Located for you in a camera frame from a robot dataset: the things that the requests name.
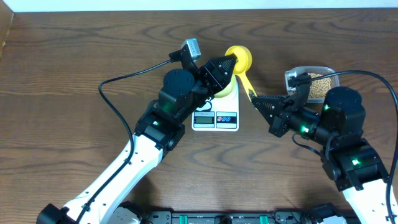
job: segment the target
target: wooden table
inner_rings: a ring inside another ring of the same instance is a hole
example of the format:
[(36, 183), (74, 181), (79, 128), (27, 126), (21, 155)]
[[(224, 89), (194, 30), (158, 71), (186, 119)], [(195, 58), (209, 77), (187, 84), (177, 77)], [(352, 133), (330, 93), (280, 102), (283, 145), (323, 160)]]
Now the wooden table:
[[(46, 204), (61, 207), (92, 183), (128, 139), (98, 84), (167, 60), (191, 37), (199, 65), (232, 45), (250, 49), (248, 77), (260, 94), (284, 94), (284, 72), (299, 65), (369, 70), (398, 86), (398, 9), (16, 14), (0, 61), (0, 222), (35, 223)], [(110, 84), (106, 94), (134, 127), (179, 66)], [(397, 130), (387, 89), (359, 75), (341, 84), (362, 94), (364, 136), (390, 169)], [(174, 210), (349, 209), (319, 158), (291, 132), (269, 134), (239, 90), (238, 132), (194, 132), (187, 119), (178, 146), (127, 199)]]

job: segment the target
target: grain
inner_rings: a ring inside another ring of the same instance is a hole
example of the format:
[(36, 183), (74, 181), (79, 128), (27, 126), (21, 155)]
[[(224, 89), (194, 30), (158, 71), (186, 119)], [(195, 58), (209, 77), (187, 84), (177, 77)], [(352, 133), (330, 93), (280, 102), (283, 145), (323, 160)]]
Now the grain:
[[(320, 77), (322, 75), (315, 73), (308, 73), (311, 78)], [(310, 98), (324, 98), (326, 93), (331, 89), (331, 79), (324, 78), (321, 80), (313, 81), (310, 87)]]

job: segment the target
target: plastic container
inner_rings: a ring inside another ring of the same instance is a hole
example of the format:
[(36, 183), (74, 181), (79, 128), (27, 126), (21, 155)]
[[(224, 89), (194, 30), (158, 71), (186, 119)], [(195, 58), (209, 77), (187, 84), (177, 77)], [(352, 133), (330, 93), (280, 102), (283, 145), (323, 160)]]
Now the plastic container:
[[(319, 75), (327, 75), (334, 73), (335, 71), (331, 68), (328, 67), (319, 67), (319, 66), (302, 66), (302, 67), (295, 67), (289, 71), (285, 72), (285, 82), (286, 82), (286, 90), (287, 94), (293, 95), (293, 93), (296, 91), (296, 88), (290, 88), (289, 84), (287, 83), (287, 80), (289, 80), (292, 77), (297, 77), (299, 75), (302, 75), (304, 73), (315, 73)], [(340, 83), (338, 81), (338, 76), (331, 77), (330, 80), (330, 87), (334, 88), (340, 86)], [(321, 98), (308, 98), (307, 103), (323, 103), (325, 101), (324, 97)]]

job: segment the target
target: yellow measuring cup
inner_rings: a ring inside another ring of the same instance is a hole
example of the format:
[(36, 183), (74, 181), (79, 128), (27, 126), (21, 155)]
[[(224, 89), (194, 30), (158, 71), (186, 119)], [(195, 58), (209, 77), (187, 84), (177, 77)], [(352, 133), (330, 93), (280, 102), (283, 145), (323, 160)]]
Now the yellow measuring cup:
[(215, 97), (221, 98), (230, 94), (232, 90), (235, 88), (236, 85), (235, 75), (237, 75), (241, 79), (244, 91), (246, 92), (246, 94), (249, 97), (249, 100), (251, 101), (252, 97), (257, 96), (253, 86), (251, 85), (250, 81), (248, 80), (248, 77), (246, 76), (246, 71), (249, 70), (253, 60), (251, 53), (249, 49), (243, 46), (232, 46), (226, 51), (225, 55), (227, 56), (231, 54), (235, 54), (237, 58), (233, 72), (234, 75), (232, 76), (229, 85), (223, 91), (217, 93)]

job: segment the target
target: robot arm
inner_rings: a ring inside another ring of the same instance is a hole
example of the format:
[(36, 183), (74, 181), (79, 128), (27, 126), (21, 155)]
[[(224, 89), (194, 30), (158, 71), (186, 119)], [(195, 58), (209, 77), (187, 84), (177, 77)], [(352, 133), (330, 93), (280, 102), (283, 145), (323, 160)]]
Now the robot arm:
[[(389, 175), (376, 150), (362, 138), (365, 110), (360, 94), (345, 86), (333, 88), (318, 113), (304, 107), (311, 85), (306, 73), (292, 77), (289, 85), (297, 89), (292, 96), (252, 98), (269, 123), (269, 132), (281, 137), (291, 129), (321, 144), (323, 149), (316, 152), (323, 170), (343, 192), (361, 223), (390, 223), (385, 198)], [(392, 213), (397, 214), (392, 188), (390, 200)]]
[[(134, 154), (129, 163), (122, 168), (132, 150), (130, 142), (87, 189), (61, 210), (52, 204), (47, 205), (39, 214), (37, 223), (76, 223), (78, 217), (81, 217), (79, 223), (108, 222), (139, 180), (155, 168), (181, 140), (185, 132), (182, 122), (230, 83), (236, 63), (235, 55), (209, 60), (198, 68), (194, 61), (200, 55), (196, 39), (186, 40), (180, 50), (170, 53), (170, 61), (181, 62), (183, 69), (174, 69), (165, 75), (159, 99), (151, 102), (137, 122), (133, 134)], [(120, 168), (120, 172), (108, 184), (104, 184)], [(137, 217), (132, 217), (132, 221), (139, 223)]]
[[(132, 188), (162, 160), (163, 151), (155, 147), (155, 142), (148, 137), (133, 135), (134, 155), (129, 165), (96, 196), (91, 203), (90, 210), (86, 211), (80, 223), (107, 223), (115, 209), (132, 190)], [(106, 180), (121, 166), (127, 158), (130, 142), (120, 155), (106, 168), (106, 170), (80, 195), (69, 201), (64, 207), (69, 208), (67, 215), (76, 220), (83, 205), (105, 183)]]

